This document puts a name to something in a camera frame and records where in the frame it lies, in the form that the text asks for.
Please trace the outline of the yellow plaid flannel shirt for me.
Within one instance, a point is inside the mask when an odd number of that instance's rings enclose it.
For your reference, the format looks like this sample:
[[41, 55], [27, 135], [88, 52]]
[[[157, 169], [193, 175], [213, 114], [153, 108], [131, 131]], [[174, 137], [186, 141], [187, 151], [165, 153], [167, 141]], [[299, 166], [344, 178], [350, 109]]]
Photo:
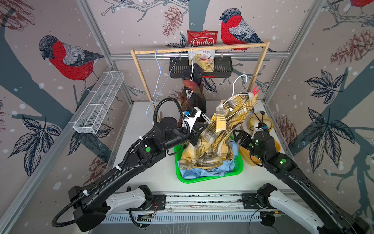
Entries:
[[224, 161], [233, 160], [229, 138], [253, 111], [257, 99], [257, 94], [240, 93], [229, 100], [222, 100], [210, 118], [210, 124], [199, 136], [196, 146], [188, 144], [183, 150], [179, 168], [212, 170], [222, 166]]

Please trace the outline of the light blue long-sleeve shirt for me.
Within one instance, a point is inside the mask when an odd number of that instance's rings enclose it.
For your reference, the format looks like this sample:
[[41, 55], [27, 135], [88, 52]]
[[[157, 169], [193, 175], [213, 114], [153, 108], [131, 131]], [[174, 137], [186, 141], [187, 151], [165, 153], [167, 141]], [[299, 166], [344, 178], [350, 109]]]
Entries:
[[230, 146], [233, 151], [233, 160], [231, 161], [225, 161], [223, 160], [223, 164], [219, 167], [206, 170], [206, 169], [200, 169], [200, 168], [193, 168], [190, 170], [182, 170], [180, 169], [180, 173], [183, 179], [186, 180], [192, 180], [192, 179], [198, 179], [203, 177], [209, 177], [209, 176], [225, 176], [227, 173], [233, 172], [235, 168], [235, 158], [239, 155], [238, 150], [238, 144], [230, 140]]

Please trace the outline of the white wire hanger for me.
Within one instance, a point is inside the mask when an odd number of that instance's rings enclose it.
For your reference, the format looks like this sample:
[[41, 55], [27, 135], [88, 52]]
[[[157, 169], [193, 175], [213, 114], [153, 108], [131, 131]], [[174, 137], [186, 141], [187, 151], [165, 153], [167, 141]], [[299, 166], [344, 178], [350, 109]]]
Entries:
[[159, 89], [158, 89], [158, 86], [159, 86], [159, 82], [160, 82], [160, 80], [161, 80], [162, 71], [163, 71], [164, 67], [165, 67], [167, 64], [166, 64], [166, 63], [165, 63], [164, 65], [161, 65], [161, 64], [160, 64], [159, 59], [157, 58], [158, 50], [159, 50], [159, 48], [157, 48], [157, 49], [155, 50], [154, 58], [155, 58], [156, 63], [157, 63], [157, 65], [158, 65], [159, 76], [158, 76], [158, 78], [157, 78], [157, 80], [156, 80], [156, 86], [155, 86], [154, 93], [153, 93], [153, 95], [152, 95], [152, 99], [151, 99], [151, 101], [150, 101], [150, 103], [149, 103], [149, 105], [148, 105], [147, 111], [146, 111], [146, 115], [147, 115], [147, 116], [149, 116], [149, 115], [151, 114], [151, 108], [155, 108], [155, 107], [156, 107], [155, 103], [158, 101], [158, 99], [159, 99], [159, 97], [160, 97], [160, 94], [163, 92], [163, 89], [164, 89], [164, 87], [165, 87], [165, 85], [166, 85], [166, 83], [167, 83], [167, 81], [168, 81], [168, 79], [169, 79], [169, 77], [170, 77], [170, 74], [171, 74], [171, 72], [168, 73], [168, 75], [167, 75], [167, 77], [166, 77], [166, 79], [165, 79], [163, 85], [161, 86], [161, 88], [160, 88], [160, 90], [159, 90]]

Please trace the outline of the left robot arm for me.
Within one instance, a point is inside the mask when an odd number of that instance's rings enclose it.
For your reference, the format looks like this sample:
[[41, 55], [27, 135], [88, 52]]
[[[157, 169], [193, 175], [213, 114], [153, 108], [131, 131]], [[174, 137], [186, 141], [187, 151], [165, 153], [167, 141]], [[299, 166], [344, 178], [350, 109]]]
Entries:
[[[176, 104], [182, 124], [173, 117], [160, 121], [157, 114], [168, 101]], [[203, 112], [198, 107], [188, 107], [183, 111], [178, 100], [167, 97], [154, 110], [153, 127], [140, 136], [128, 149], [124, 159], [112, 170], [93, 183], [69, 190], [70, 203], [53, 218], [53, 227], [76, 224], [87, 232], [102, 223], [105, 218], [121, 209], [148, 208], [153, 202], [153, 194], [148, 186], [139, 186], [134, 191], [114, 196], [114, 193], [136, 175], [151, 168], [168, 154], [168, 150], [189, 141], [196, 145], [199, 136], [208, 124], [198, 122]]]

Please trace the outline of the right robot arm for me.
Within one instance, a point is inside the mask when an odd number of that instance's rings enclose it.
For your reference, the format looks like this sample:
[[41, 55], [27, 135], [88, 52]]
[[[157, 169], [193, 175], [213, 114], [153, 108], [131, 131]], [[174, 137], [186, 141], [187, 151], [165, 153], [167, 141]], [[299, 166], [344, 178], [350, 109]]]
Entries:
[[269, 173], [290, 187], [307, 207], [285, 196], [270, 183], [264, 184], [257, 194], [242, 198], [245, 209], [274, 208], [285, 213], [312, 234], [367, 234], [369, 224], [361, 217], [354, 217], [329, 199], [318, 189], [286, 154], [276, 150], [275, 140], [268, 131], [254, 135], [243, 130], [234, 131], [234, 141], [257, 157]]

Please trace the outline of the long black spoon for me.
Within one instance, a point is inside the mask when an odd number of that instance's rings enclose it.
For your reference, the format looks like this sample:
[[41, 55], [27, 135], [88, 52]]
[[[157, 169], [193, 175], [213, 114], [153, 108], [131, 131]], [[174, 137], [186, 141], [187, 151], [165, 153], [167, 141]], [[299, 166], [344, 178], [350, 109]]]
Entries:
[[261, 125], [262, 125], [262, 123], [261, 123], [262, 115], [260, 114], [260, 111], [256, 112], [255, 109], [253, 109], [252, 115], [249, 118], [249, 123], [250, 123], [251, 126], [261, 127]]

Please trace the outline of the white hanger of red shirt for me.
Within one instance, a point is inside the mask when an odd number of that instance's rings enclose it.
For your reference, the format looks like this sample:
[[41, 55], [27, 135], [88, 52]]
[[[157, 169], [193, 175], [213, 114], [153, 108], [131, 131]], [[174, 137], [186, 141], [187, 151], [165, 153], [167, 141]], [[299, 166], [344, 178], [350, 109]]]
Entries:
[[193, 72], [194, 72], [194, 52], [193, 52], [193, 46], [191, 47], [189, 58], [190, 58], [190, 61], [191, 61], [191, 76], [190, 76], [190, 80], [193, 80]]

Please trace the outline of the yellow plastic tray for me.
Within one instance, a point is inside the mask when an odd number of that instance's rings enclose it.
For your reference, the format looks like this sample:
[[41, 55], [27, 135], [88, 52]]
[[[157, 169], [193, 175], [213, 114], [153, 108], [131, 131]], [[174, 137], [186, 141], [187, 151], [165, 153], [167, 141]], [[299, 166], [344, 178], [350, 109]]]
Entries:
[[256, 166], [256, 163], [262, 165], [261, 161], [257, 159], [255, 156], [250, 155], [250, 151], [245, 149], [244, 147], [240, 146], [239, 153], [241, 154], [242, 158], [250, 165]]

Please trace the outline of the yellow bamboo steamer basket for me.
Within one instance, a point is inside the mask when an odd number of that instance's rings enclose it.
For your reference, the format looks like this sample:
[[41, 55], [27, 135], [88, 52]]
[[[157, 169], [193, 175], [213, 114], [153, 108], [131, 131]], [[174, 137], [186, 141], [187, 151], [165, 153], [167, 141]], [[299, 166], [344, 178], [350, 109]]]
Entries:
[[273, 121], [264, 111], [260, 111], [259, 113], [253, 113], [249, 117], [247, 128], [251, 133], [263, 130], [271, 131], [273, 129]]

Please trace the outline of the green perforated plastic tray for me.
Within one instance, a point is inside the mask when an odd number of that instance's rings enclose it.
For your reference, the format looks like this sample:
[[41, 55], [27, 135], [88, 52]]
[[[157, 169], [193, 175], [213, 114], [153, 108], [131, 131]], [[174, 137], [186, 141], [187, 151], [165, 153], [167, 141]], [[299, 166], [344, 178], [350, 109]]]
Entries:
[[225, 176], [209, 176], [209, 177], [203, 177], [203, 178], [198, 178], [198, 179], [186, 180], [182, 178], [181, 173], [180, 173], [180, 168], [179, 168], [179, 161], [183, 153], [183, 147], [181, 145], [174, 147], [174, 152], [175, 152], [174, 157], [175, 157], [176, 176], [181, 182], [185, 184], [192, 184], [192, 183], [197, 183], [197, 182], [202, 182], [202, 181], [207, 181], [207, 180], [212, 180], [212, 179], [218, 179], [221, 177], [236, 176], [236, 175], [239, 175], [243, 171], [243, 168], [244, 168], [243, 159], [239, 153], [239, 155], [234, 160], [235, 168], [233, 172], [227, 173]]

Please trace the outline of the dark red plaid shirt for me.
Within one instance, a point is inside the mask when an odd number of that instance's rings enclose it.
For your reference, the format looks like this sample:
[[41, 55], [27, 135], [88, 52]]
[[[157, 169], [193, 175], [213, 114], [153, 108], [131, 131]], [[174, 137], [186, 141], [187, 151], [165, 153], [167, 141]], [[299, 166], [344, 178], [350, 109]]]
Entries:
[[[202, 111], [202, 114], [206, 113], [206, 99], [203, 93], [204, 86], [202, 74], [203, 69], [196, 63], [194, 64], [193, 80], [190, 80], [191, 66], [184, 70], [181, 78], [184, 89], [180, 95], [182, 111], [187, 110], [188, 107], [198, 107]], [[187, 99], [186, 97], [187, 89], [193, 91], [193, 95], [190, 99]]]

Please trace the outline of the short black spoon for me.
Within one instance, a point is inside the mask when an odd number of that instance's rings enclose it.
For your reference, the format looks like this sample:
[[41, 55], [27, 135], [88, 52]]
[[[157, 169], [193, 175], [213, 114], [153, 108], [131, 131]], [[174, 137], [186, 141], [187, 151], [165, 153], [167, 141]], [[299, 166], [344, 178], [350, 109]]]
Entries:
[[260, 111], [260, 114], [262, 115], [262, 118], [261, 118], [262, 127], [267, 126], [267, 124], [264, 123], [265, 112], [264, 111]]

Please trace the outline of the red chips bag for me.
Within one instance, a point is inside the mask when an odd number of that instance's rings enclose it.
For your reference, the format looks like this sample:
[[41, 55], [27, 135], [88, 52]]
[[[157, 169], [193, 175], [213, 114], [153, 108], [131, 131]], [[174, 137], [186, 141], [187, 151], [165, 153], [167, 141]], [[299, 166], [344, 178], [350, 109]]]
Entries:
[[[211, 47], [217, 43], [218, 31], [188, 31], [188, 43], [195, 47]], [[194, 52], [194, 63], [198, 64], [204, 72], [213, 72], [215, 50], [196, 50]]]

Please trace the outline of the wooden clothes rack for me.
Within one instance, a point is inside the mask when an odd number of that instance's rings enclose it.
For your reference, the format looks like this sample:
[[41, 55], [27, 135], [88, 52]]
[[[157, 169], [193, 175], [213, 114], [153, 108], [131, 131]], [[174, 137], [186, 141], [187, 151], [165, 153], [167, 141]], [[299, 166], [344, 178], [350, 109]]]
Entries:
[[[249, 85], [249, 87], [247, 89], [247, 92], [251, 92], [254, 89], [255, 81], [256, 81], [258, 73], [260, 71], [260, 66], [262, 65], [262, 63], [263, 63], [263, 61], [265, 59], [265, 56], [266, 56], [267, 50], [270, 47], [270, 44], [271, 44], [271, 41], [270, 40], [266, 40], [263, 43], [221, 45], [221, 46], [211, 46], [211, 47], [195, 47], [195, 48], [193, 48], [193, 50], [194, 51], [196, 51], [196, 50], [202, 50], [204, 48], [208, 49], [208, 50], [242, 49], [242, 48], [257, 48], [257, 47], [262, 48], [262, 51], [261, 51], [260, 57], [258, 59], [256, 68], [254, 70], [254, 73], [253, 73], [250, 85]], [[191, 50], [191, 47], [187, 47], [187, 48], [174, 48], [174, 49], [161, 49], [160, 53], [166, 53], [166, 54], [168, 54], [168, 53], [177, 53], [177, 54], [179, 54], [181, 52], [189, 52], [190, 50]], [[145, 80], [145, 77], [144, 77], [144, 74], [143, 74], [143, 71], [142, 71], [139, 59], [138, 59], [138, 55], [154, 54], [155, 50], [141, 50], [141, 51], [138, 51], [138, 50], [135, 50], [134, 48], [132, 48], [130, 50], [130, 52], [131, 52], [131, 56], [132, 56], [132, 58], [133, 58], [133, 60], [135, 62], [135, 66], [136, 66], [137, 71], [139, 73], [140, 79], [141, 79], [141, 81], [143, 83], [143, 86], [145, 88], [145, 91], [146, 91], [146, 94], [148, 96], [148, 99], [149, 99], [149, 101], [151, 101], [152, 95], [150, 94], [149, 88], [147, 86], [147, 82]]]

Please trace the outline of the black wall basket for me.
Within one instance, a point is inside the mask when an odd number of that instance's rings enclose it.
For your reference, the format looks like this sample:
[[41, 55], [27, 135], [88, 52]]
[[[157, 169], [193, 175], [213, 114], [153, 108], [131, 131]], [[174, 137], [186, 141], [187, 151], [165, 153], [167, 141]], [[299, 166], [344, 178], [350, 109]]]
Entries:
[[[169, 71], [172, 79], [181, 79], [184, 70], [188, 68], [188, 57], [173, 57], [169, 60]], [[204, 72], [203, 76], [209, 78], [229, 78], [233, 72], [231, 57], [214, 59], [213, 72]]]

